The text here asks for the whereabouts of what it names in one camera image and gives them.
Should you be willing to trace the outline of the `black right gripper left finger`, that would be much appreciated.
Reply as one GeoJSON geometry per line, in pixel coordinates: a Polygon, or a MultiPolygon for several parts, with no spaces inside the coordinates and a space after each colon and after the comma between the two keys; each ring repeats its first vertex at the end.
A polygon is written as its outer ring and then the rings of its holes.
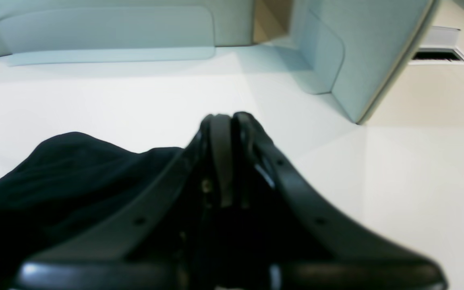
{"type": "Polygon", "coordinates": [[[130,204],[20,267],[16,290],[189,290],[207,209],[232,205],[231,117],[209,115],[130,204]]]}

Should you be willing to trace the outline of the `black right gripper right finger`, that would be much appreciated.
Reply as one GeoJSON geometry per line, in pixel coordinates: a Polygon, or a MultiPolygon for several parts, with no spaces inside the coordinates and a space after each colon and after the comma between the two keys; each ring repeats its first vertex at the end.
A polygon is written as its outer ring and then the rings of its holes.
{"type": "Polygon", "coordinates": [[[269,290],[446,290],[432,259],[359,224],[326,200],[247,112],[232,117],[239,205],[259,232],[269,290]]]}

